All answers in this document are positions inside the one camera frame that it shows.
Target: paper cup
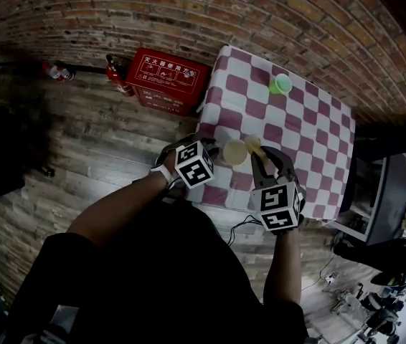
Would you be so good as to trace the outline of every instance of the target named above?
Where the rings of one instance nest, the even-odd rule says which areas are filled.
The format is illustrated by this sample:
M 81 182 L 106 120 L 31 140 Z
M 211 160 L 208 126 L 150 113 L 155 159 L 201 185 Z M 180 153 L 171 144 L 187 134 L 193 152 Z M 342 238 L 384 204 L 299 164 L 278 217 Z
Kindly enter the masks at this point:
M 276 75 L 275 80 L 270 83 L 268 89 L 270 90 L 270 93 L 281 93 L 285 95 L 292 89 L 291 79 L 289 79 L 289 76 L 287 76 L 286 74 L 278 74 Z
M 229 140 L 222 149 L 224 162 L 230 166 L 238 166 L 247 157 L 246 145 L 241 140 Z

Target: white strap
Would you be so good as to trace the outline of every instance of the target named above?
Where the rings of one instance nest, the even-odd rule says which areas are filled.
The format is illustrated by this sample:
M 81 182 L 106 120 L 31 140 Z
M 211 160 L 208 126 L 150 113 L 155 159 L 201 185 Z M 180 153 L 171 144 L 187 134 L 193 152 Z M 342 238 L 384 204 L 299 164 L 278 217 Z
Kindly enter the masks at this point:
M 171 182 L 173 182 L 173 176 L 169 173 L 168 168 L 165 167 L 164 164 L 161 164 L 160 166 L 156 166 L 151 168 L 149 173 L 152 172 L 161 172 L 161 174 L 165 177 L 166 179 L 166 186 L 169 186 Z

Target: wooden floor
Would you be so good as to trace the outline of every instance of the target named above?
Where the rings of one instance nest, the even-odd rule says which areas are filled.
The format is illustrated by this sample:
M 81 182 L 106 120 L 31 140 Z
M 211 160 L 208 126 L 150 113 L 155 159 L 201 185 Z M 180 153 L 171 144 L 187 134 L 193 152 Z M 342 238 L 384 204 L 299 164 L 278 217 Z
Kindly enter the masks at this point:
M 160 150 L 195 129 L 197 120 L 141 107 L 107 82 L 105 75 L 78 73 L 68 83 L 29 76 L 10 68 L 0 71 L 0 105 L 25 109 L 48 137 L 48 163 L 54 178 L 27 171 L 21 190 L 0 198 L 0 288 L 10 303 L 39 249 L 51 234 L 64 232 L 88 205 L 148 173 Z M 244 213 L 198 206 L 214 221 L 223 238 L 245 218 Z M 315 283 L 332 257 L 335 231 L 318 221 L 301 227 L 303 282 Z M 241 226 L 232 249 L 261 297 L 272 259 L 274 238 L 263 229 Z M 323 271 L 339 276 L 331 290 L 367 283 L 374 270 L 335 257 Z M 330 343 L 351 328 L 329 313 L 335 294 L 322 292 L 323 281 L 303 291 L 302 306 L 310 328 Z

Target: checkered tablecloth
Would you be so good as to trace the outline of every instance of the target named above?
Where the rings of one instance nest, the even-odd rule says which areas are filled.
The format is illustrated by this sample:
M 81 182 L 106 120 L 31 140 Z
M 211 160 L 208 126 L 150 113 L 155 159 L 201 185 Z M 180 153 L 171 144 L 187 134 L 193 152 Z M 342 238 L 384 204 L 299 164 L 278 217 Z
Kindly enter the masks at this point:
M 293 88 L 269 93 L 280 73 Z M 355 121 L 351 109 L 298 75 L 241 49 L 224 46 L 211 76 L 199 132 L 221 146 L 229 139 L 259 137 L 288 154 L 306 189 L 303 215 L 335 219 L 348 179 Z M 240 166 L 215 162 L 215 179 L 190 190 L 188 199 L 229 209 L 252 211 L 254 189 L 250 157 Z

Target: red fire extinguisher box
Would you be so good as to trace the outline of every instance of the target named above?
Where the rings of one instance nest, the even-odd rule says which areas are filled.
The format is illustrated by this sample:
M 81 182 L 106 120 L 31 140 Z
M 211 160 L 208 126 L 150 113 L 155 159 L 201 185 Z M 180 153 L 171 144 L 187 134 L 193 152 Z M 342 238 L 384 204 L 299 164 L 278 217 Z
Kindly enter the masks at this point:
M 188 115 L 206 91 L 211 67 L 153 49 L 138 49 L 126 82 L 143 106 Z

